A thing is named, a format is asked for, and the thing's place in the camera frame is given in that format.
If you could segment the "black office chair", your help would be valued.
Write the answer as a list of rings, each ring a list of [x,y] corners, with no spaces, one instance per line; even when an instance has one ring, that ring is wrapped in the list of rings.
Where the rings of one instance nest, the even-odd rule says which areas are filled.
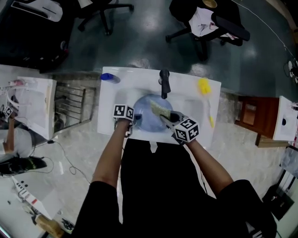
[[[124,8],[127,7],[129,11],[134,10],[134,5],[132,4],[119,4],[113,3],[111,4],[112,0],[92,0],[92,4],[85,7],[80,8],[80,5],[77,10],[77,18],[83,19],[82,23],[78,26],[78,30],[83,32],[85,30],[85,25],[91,21],[96,15],[100,15],[102,24],[104,26],[105,34],[110,36],[112,31],[108,28],[105,10],[108,9],[116,9],[116,8]]]
[[[202,0],[172,0],[169,10],[173,17],[179,22],[183,23],[186,28],[174,34],[166,35],[166,42],[170,43],[173,38],[184,34],[192,34],[195,41],[201,43],[202,52],[199,53],[200,60],[206,60],[207,56],[207,42],[213,39],[220,39],[221,45],[230,43],[235,46],[241,46],[244,41],[250,40],[250,33],[244,28],[241,23],[238,6],[232,0],[215,0],[217,7],[207,8]],[[191,32],[189,20],[193,17],[197,8],[206,8],[213,11],[211,16],[212,21],[218,27],[217,30],[203,37],[197,37]],[[229,38],[221,37],[226,33],[237,36],[238,39],[231,40]]]

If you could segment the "clear plastic bag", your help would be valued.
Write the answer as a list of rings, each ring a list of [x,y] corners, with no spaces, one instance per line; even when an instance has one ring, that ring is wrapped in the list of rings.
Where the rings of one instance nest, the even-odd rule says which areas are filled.
[[[298,151],[287,147],[282,156],[280,166],[298,179]]]

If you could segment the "person's right forearm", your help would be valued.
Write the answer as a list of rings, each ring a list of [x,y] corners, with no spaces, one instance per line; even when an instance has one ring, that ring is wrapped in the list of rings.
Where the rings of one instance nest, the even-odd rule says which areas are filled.
[[[217,162],[196,140],[186,144],[193,154],[203,176],[216,197],[233,179],[225,168]]]

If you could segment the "person's left forearm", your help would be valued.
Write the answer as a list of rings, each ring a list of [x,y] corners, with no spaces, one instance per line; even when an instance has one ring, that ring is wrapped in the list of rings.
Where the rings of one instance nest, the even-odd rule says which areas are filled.
[[[92,182],[104,182],[112,187],[117,187],[118,174],[122,159],[122,146],[130,121],[120,119],[110,137],[93,174]]]

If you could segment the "large blue plate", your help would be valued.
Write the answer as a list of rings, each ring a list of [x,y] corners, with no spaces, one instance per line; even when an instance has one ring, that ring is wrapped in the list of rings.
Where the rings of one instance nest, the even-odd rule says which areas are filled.
[[[154,94],[145,95],[134,104],[135,115],[138,118],[136,126],[140,130],[147,132],[163,132],[167,127],[159,116],[153,114],[151,101],[154,101],[161,107],[173,110],[172,105],[166,99],[162,99],[161,96]]]

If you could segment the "clear pink plastic packet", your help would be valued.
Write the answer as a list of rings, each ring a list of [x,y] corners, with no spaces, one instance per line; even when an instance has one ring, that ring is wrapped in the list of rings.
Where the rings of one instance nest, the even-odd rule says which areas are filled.
[[[8,82],[9,87],[25,86],[26,82],[23,79],[16,79]]]

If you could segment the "yellow-green sponge cloth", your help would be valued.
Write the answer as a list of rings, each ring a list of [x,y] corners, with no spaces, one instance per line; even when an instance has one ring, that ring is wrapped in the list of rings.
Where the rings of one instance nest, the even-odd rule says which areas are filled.
[[[171,115],[170,109],[160,106],[158,103],[156,103],[153,100],[150,101],[150,106],[154,115],[164,116],[165,118],[170,119],[170,115]]]

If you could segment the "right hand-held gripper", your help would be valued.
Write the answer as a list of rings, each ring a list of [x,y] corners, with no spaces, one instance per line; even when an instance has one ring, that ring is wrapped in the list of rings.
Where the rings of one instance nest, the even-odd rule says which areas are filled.
[[[199,124],[181,112],[170,111],[170,119],[163,115],[160,115],[160,119],[173,132],[172,137],[180,145],[193,141],[199,135]]]

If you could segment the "black and white machine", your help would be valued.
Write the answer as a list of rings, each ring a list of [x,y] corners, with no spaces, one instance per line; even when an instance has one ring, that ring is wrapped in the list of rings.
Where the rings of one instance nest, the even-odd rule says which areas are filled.
[[[0,64],[55,69],[68,56],[76,0],[0,0]]]

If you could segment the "person's black clothing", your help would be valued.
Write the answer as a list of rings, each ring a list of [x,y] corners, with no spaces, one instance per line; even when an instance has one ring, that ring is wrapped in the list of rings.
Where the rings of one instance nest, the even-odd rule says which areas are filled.
[[[252,238],[249,226],[275,238],[277,224],[248,180],[207,195],[180,145],[128,139],[121,164],[122,206],[116,189],[91,183],[72,238]]]

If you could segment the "white sink basin on rack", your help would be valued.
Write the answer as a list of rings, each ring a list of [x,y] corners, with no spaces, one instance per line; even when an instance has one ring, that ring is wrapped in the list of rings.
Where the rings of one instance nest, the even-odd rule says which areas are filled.
[[[17,119],[45,139],[54,134],[54,95],[57,81],[53,79],[17,77],[25,86],[9,87],[7,103],[18,110]]]

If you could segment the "white stained cloth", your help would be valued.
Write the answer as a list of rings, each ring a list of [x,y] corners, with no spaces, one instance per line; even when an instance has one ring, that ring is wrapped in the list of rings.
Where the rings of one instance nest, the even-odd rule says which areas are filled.
[[[217,30],[218,27],[212,21],[214,12],[206,8],[197,8],[193,17],[189,20],[191,32],[197,37],[203,37]]]

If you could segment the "blue plastic bottle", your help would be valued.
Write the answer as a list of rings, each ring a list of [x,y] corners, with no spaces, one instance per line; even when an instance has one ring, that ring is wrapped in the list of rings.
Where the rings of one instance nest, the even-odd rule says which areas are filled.
[[[110,74],[110,73],[101,74],[100,79],[103,81],[106,81],[106,82],[114,83],[114,84],[117,84],[121,81],[117,76]]]

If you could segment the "black faucet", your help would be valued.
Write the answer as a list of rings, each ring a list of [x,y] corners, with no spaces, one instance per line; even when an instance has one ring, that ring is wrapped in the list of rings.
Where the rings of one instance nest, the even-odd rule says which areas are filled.
[[[159,73],[159,84],[162,86],[161,97],[162,99],[167,99],[168,93],[171,92],[169,85],[169,71],[162,69]]]

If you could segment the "black equipment stand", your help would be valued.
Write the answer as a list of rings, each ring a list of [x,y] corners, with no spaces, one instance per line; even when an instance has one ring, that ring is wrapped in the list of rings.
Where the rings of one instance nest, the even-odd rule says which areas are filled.
[[[293,184],[296,180],[296,177],[283,169],[278,182],[272,185],[262,198],[264,204],[278,221],[284,217],[294,204],[291,196]]]

